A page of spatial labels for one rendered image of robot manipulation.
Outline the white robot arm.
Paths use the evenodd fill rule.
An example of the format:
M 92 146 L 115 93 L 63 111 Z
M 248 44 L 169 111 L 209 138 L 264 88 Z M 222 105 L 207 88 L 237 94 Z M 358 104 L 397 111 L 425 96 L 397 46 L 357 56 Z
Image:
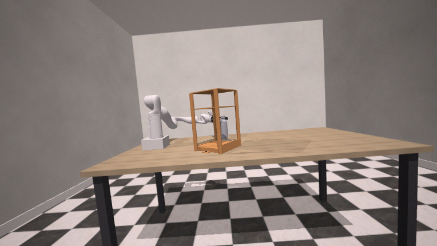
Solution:
M 151 109 L 152 111 L 148 113 L 149 117 L 149 138 L 157 139 L 163 138 L 162 133 L 162 122 L 161 119 L 167 124 L 167 126 L 171 129 L 177 128 L 177 121 L 183 121 L 188 124 L 192 123 L 191 117 L 171 117 L 168 110 L 161 106 L 161 100 L 158 95 L 146 96 L 144 98 L 145 105 Z M 195 116 L 196 123 L 199 124 L 207 124 L 211 122 L 211 116 L 213 115 L 212 111 L 208 112 L 210 115 L 201 114 L 201 121 L 198 120 L 198 117 Z

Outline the wooden shelving unit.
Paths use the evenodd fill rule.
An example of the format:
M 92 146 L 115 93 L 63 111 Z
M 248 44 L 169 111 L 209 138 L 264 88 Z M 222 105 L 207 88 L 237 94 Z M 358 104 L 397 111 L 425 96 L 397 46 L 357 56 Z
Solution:
M 219 106 L 218 93 L 225 93 L 225 92 L 232 92 L 232 91 L 234 91 L 234 99 L 235 99 L 237 139 L 234 141 L 222 141 L 221 140 L 221 126 L 220 126 L 219 108 L 227 108 L 227 107 L 234 107 L 234 106 Z M 203 91 L 199 91 L 199 92 L 200 93 L 198 93 L 198 92 L 189 93 L 194 151 L 199 150 L 199 151 L 203 151 L 202 153 L 214 152 L 214 153 L 223 154 L 223 153 L 230 151 L 238 146 L 241 146 L 239 103 L 238 103 L 237 90 L 216 88 L 216 89 L 203 90 Z M 211 108 L 198 108 L 198 109 L 212 109 L 214 140 L 210 141 L 210 142 L 206 142 L 204 144 L 200 144 L 200 145 L 197 145 L 196 119 L 195 119 L 195 112 L 194 112 L 194 110 L 197 110 L 197 109 L 194 108 L 193 94 L 211 94 L 211 99 L 212 99 L 212 107 Z

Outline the grey bottle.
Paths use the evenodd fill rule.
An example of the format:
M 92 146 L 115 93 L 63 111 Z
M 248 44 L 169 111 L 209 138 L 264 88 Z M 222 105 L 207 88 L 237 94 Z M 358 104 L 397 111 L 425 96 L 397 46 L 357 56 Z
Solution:
M 228 126 L 227 121 L 225 120 L 225 116 L 221 116 L 222 120 L 220 121 L 221 126 L 221 139 L 226 140 L 228 139 Z

